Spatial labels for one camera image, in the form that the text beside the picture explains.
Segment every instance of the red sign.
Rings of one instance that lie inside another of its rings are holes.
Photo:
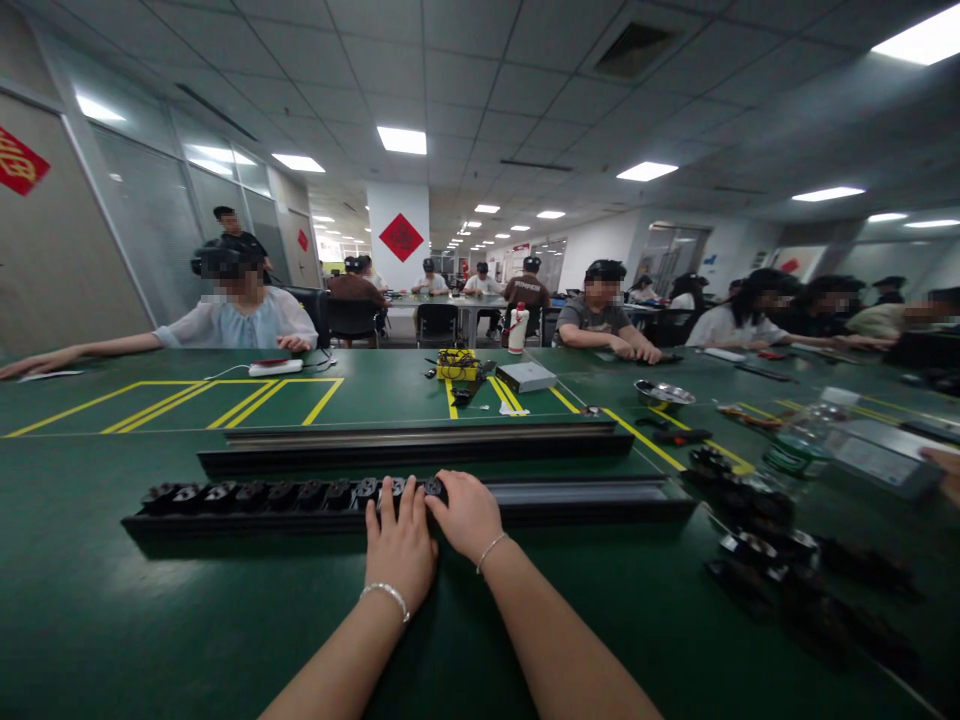
[[[49,169],[50,163],[0,128],[0,182],[18,195],[28,195]]]
[[[406,262],[413,251],[423,245],[420,233],[403,216],[403,213],[398,213],[393,222],[387,225],[387,229],[380,233],[380,239],[400,259],[400,262]]]

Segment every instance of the plastic bottle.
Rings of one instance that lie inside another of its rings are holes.
[[[795,478],[812,480],[820,476],[833,457],[826,448],[834,423],[850,419],[857,393],[841,388],[824,388],[820,399],[787,422],[763,455],[770,467]]]

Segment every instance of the ceiling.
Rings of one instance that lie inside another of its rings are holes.
[[[315,214],[344,235],[366,234],[364,181],[429,184],[435,247],[474,219],[471,240],[644,206],[810,222],[960,204],[958,57],[922,68],[868,53],[951,4],[20,2],[174,101],[194,103],[174,83],[189,85],[259,139],[253,150],[316,159],[327,172],[305,175]],[[632,80],[599,75],[631,21],[677,39]],[[427,156],[386,152],[378,124],[425,130]],[[615,178],[644,160],[681,168]],[[868,192],[789,199],[836,185]],[[477,217],[479,202],[501,209]],[[538,220],[545,209],[566,215]]]

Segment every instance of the power strip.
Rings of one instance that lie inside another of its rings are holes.
[[[250,366],[250,377],[263,377],[264,375],[285,375],[286,373],[300,372],[303,370],[303,360],[287,360],[284,363],[275,365],[257,365]]]

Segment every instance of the bracelet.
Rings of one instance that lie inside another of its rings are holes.
[[[394,588],[392,585],[387,585],[386,583],[370,583],[363,589],[363,592],[360,593],[360,597],[357,598],[357,600],[363,600],[363,596],[371,590],[383,590],[384,592],[389,593],[394,600],[400,603],[400,610],[403,612],[403,624],[406,625],[410,621],[410,613],[407,610],[407,604],[403,601],[403,596],[397,592],[396,588]]]
[[[494,547],[496,547],[497,543],[503,540],[505,537],[509,537],[509,535],[507,535],[505,532],[500,533],[500,535],[497,536],[497,539],[494,540],[492,543],[490,543],[487,546],[487,549],[483,551],[483,555],[480,556],[480,562],[477,563],[477,575],[482,574],[480,572],[480,568],[483,567],[483,561],[487,559],[487,555],[489,555],[490,551],[493,550]]]

